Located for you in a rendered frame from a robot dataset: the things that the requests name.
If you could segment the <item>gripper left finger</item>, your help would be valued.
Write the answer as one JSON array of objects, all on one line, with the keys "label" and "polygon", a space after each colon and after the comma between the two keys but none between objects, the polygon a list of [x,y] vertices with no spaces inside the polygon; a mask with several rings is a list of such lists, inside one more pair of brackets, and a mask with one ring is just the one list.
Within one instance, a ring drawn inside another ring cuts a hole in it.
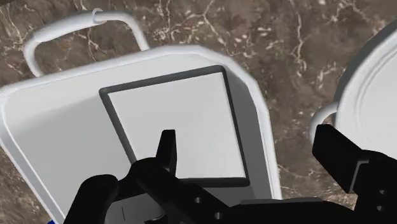
[{"label": "gripper left finger", "polygon": [[163,130],[155,157],[134,162],[122,179],[101,174],[79,187],[64,224],[104,224],[110,205],[148,194],[166,213],[168,224],[228,224],[230,208],[196,184],[176,176],[176,133]]}]

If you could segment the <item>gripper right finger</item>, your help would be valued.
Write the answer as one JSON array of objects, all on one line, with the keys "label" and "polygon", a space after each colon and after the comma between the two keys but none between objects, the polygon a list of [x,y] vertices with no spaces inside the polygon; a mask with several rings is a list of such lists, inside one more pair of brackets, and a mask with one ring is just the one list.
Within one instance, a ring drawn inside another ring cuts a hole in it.
[{"label": "gripper right finger", "polygon": [[316,127],[312,154],[345,193],[358,196],[354,213],[367,224],[397,224],[397,160],[364,150],[329,124]]}]

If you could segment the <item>white appliance with dark-framed panel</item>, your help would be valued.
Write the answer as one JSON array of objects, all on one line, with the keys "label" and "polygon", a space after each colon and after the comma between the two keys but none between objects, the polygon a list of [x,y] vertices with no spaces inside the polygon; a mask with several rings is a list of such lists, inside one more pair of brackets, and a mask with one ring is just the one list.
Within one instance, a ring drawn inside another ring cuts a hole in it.
[{"label": "white appliance with dark-framed panel", "polygon": [[[125,22],[140,51],[44,74],[43,42]],[[232,58],[199,45],[150,48],[125,11],[95,9],[36,31],[24,58],[33,78],[0,88],[0,146],[52,217],[64,224],[79,186],[97,174],[124,178],[176,133],[176,176],[229,206],[280,199],[268,107],[256,80]]]}]

